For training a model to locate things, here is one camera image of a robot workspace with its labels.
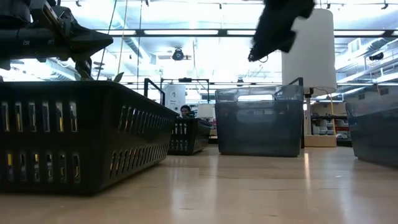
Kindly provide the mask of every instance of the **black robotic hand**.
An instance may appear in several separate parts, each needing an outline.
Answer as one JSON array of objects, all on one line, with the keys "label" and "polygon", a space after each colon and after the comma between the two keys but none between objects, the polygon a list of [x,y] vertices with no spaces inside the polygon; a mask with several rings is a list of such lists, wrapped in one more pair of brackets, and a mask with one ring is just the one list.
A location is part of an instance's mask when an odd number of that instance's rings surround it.
[{"label": "black robotic hand", "polygon": [[266,5],[252,40],[249,61],[255,62],[281,50],[289,53],[295,41],[292,31],[297,17],[308,19],[315,7],[314,0],[264,0]]}]

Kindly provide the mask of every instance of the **wooden floor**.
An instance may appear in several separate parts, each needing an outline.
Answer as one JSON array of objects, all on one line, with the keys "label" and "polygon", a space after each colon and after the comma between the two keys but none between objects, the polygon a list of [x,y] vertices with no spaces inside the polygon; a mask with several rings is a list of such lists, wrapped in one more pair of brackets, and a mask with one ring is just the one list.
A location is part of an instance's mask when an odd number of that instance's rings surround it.
[{"label": "wooden floor", "polygon": [[0,223],[398,223],[398,170],[351,148],[166,161],[95,197],[0,195]]}]

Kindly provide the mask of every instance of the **gray storage bin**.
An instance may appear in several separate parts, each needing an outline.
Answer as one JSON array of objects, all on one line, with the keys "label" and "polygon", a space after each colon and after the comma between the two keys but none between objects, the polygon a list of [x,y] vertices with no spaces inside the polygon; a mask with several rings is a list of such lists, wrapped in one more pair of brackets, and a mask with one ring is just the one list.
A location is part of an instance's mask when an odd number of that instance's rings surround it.
[{"label": "gray storage bin", "polygon": [[346,103],[346,110],[355,156],[364,161],[398,167],[397,95]]},{"label": "gray storage bin", "polygon": [[[253,101],[247,96],[268,99]],[[302,86],[217,90],[215,109],[220,153],[283,157],[300,154]]]}]

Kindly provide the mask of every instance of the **black plastic basket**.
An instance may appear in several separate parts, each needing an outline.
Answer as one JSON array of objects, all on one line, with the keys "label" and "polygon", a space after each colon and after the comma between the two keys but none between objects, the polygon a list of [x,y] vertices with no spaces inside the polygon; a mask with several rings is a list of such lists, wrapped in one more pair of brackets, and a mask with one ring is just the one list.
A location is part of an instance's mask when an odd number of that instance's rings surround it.
[{"label": "black plastic basket", "polygon": [[93,194],[162,161],[177,113],[113,82],[0,83],[0,191]]},{"label": "black plastic basket", "polygon": [[175,120],[170,140],[170,155],[192,155],[207,147],[211,123],[199,118]]}]

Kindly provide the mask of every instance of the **person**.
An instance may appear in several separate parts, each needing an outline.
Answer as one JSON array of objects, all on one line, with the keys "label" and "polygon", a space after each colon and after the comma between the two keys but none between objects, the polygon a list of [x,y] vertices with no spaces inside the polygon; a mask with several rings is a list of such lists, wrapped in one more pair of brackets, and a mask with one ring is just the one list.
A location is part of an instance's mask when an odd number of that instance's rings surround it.
[{"label": "person", "polygon": [[188,105],[181,106],[180,111],[183,118],[188,118],[191,115],[191,107]]}]

